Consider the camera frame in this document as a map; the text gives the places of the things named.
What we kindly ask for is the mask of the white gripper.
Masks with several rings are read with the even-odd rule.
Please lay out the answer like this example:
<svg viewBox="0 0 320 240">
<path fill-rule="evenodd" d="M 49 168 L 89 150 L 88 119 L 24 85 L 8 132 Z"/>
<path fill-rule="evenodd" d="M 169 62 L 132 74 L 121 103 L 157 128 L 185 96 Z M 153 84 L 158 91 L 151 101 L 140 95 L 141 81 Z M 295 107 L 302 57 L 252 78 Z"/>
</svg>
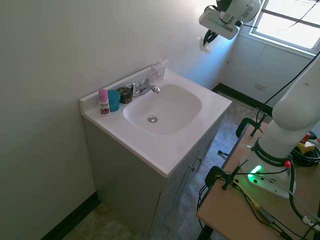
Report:
<svg viewBox="0 0 320 240">
<path fill-rule="evenodd" d="M 239 28 L 234 24 L 223 23 L 220 20 L 220 13 L 214 8 L 210 7 L 204 11 L 204 13 L 199 17 L 198 21 L 200 25 L 208 29 L 203 37 L 203 46 L 206 46 L 214 41 L 218 35 L 231 40 L 239 31 Z"/>
</svg>

